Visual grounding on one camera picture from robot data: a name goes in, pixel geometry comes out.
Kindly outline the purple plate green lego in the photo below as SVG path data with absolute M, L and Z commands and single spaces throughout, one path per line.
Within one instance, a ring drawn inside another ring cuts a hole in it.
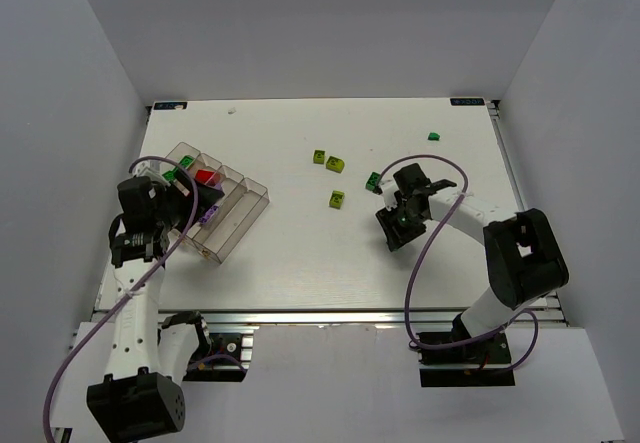
M 217 205 L 211 206 L 199 219 L 198 222 L 201 225 L 206 225 L 217 213 L 219 207 Z

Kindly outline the red rectangular lego brick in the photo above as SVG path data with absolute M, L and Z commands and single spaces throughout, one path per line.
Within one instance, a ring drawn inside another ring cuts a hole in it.
M 202 185 L 214 187 L 220 182 L 221 175 L 217 171 L 200 169 L 195 174 L 195 180 Z

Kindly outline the green square lego brick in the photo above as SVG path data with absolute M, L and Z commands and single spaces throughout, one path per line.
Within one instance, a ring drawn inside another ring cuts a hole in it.
M 380 193 L 379 181 L 380 181 L 380 174 L 377 172 L 372 172 L 365 183 L 365 189 L 372 193 L 379 194 Z

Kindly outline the green lego from plate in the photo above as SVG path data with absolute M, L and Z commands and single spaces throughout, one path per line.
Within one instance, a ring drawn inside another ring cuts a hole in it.
M 175 172 L 174 172 L 174 171 L 167 171 L 167 172 L 165 172 L 165 173 L 163 174 L 163 178 L 164 178 L 167 182 L 171 183 L 172 181 L 174 181 L 174 180 L 176 179 L 176 177 L 175 177 Z

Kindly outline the lime lego brick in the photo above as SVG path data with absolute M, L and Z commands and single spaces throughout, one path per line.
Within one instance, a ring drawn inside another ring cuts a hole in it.
M 324 150 L 315 150 L 312 161 L 314 164 L 324 165 L 326 162 L 326 152 Z
M 326 160 L 325 167 L 329 171 L 342 173 L 345 168 L 345 162 L 338 157 L 329 156 Z
M 344 203 L 345 193 L 333 190 L 329 199 L 329 207 L 333 209 L 341 209 Z

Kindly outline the long green lego brick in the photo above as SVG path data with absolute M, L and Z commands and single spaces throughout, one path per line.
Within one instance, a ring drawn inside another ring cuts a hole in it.
M 191 156 L 189 156 L 189 155 L 187 155 L 187 156 L 184 156 L 184 157 L 181 159 L 181 161 L 180 161 L 180 165 L 181 165 L 182 167 L 184 167 L 185 169 L 188 169 L 188 168 L 192 165 L 192 163 L 193 163 L 193 162 L 194 162 L 194 158 L 193 158 L 193 157 L 191 157 Z

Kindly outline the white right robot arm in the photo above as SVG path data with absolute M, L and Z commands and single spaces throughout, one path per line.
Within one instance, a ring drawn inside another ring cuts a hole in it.
M 431 180 L 417 163 L 401 168 L 391 180 L 378 180 L 373 191 L 384 200 L 376 219 L 390 251 L 424 235 L 429 221 L 437 226 L 428 234 L 426 249 L 446 226 L 484 248 L 488 289 L 454 319 L 448 342 L 422 343 L 411 334 L 417 348 L 444 351 L 483 343 L 569 281 L 559 244 L 539 209 L 504 210 L 473 196 L 466 184 Z

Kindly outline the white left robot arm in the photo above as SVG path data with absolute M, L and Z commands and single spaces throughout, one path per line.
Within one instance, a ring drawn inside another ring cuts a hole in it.
M 171 183 L 134 176 L 117 191 L 121 212 L 111 224 L 109 246 L 122 307 L 103 380 L 88 387 L 86 402 L 109 441 L 139 442 L 182 430 L 187 366 L 211 349 L 199 312 L 158 319 L 169 234 L 190 229 L 224 193 L 183 173 Z

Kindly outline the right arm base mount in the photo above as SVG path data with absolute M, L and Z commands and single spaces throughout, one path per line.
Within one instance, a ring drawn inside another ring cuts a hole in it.
M 506 335 L 464 347 L 441 350 L 419 348 L 420 383 L 423 388 L 512 387 L 512 356 Z

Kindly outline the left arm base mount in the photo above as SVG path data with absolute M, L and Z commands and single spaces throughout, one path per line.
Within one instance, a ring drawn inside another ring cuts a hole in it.
M 242 357 L 244 335 L 211 331 L 198 311 L 168 316 L 161 323 L 160 356 L 175 363 L 187 382 L 242 382 L 248 372 Z

